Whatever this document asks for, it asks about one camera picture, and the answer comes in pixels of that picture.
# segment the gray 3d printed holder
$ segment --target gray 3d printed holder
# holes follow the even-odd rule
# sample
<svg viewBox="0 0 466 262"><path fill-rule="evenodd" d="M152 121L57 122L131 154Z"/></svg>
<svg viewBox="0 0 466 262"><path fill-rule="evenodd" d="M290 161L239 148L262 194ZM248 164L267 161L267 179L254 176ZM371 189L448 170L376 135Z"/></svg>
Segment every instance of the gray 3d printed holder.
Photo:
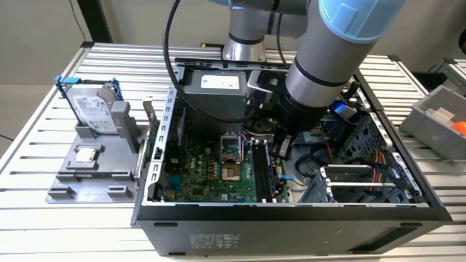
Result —
<svg viewBox="0 0 466 262"><path fill-rule="evenodd" d="M89 127L75 127L77 136L48 191L48 203L133 202L140 130L128 102L113 103L111 116L117 135L95 137Z"/></svg>

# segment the gray plastic bin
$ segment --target gray plastic bin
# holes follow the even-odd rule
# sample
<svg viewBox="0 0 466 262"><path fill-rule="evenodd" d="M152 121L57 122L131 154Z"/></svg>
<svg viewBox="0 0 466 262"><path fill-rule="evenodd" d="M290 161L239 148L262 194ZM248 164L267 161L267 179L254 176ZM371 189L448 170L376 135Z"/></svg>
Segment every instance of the gray plastic bin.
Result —
<svg viewBox="0 0 466 262"><path fill-rule="evenodd" d="M466 121L466 98L439 86L412 106L400 129L450 160L466 159L466 137L447 123L435 119L427 110L443 108L454 116L451 122Z"/></svg>

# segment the power supply label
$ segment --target power supply label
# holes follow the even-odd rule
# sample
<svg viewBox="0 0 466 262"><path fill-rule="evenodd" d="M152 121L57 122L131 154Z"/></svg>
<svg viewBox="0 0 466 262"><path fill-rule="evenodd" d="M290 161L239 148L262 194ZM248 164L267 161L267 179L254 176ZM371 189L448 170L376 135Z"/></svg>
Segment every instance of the power supply label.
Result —
<svg viewBox="0 0 466 262"><path fill-rule="evenodd" d="M203 75L201 88L239 89L239 77L232 75Z"/></svg>

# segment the orange object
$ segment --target orange object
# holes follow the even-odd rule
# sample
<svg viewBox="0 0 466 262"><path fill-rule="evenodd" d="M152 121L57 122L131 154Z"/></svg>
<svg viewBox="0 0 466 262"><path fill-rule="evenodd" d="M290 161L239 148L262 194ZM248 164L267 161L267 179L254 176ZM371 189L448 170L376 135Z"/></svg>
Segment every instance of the orange object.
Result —
<svg viewBox="0 0 466 262"><path fill-rule="evenodd" d="M456 130L462 135L466 135L466 122L455 123L451 128Z"/></svg>

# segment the ram slot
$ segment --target ram slot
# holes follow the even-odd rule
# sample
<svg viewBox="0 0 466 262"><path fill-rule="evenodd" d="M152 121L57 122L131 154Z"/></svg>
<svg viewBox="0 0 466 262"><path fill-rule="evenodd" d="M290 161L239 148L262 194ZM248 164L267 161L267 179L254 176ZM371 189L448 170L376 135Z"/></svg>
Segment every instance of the ram slot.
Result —
<svg viewBox="0 0 466 262"><path fill-rule="evenodd" d="M252 166L255 178L255 191L258 202L271 202L270 169L264 144L252 145Z"/></svg>

